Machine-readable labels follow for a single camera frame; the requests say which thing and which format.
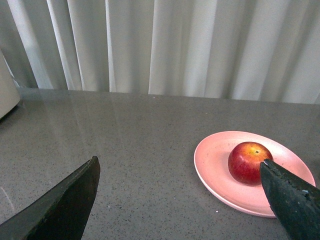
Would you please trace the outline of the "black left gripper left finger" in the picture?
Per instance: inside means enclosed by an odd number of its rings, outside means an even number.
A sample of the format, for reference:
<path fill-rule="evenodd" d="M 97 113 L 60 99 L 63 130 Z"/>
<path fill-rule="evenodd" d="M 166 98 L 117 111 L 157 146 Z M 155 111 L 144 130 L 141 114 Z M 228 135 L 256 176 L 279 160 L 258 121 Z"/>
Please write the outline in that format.
<path fill-rule="evenodd" d="M 80 240 L 96 199 L 97 156 L 0 225 L 2 240 Z"/>

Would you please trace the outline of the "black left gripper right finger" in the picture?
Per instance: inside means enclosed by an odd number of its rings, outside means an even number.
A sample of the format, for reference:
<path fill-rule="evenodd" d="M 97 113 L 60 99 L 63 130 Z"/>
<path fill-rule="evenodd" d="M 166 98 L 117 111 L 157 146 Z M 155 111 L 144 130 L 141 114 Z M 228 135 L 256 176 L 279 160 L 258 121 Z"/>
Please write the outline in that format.
<path fill-rule="evenodd" d="M 260 164 L 271 210 L 292 240 L 320 238 L 320 190 L 270 159 Z"/>

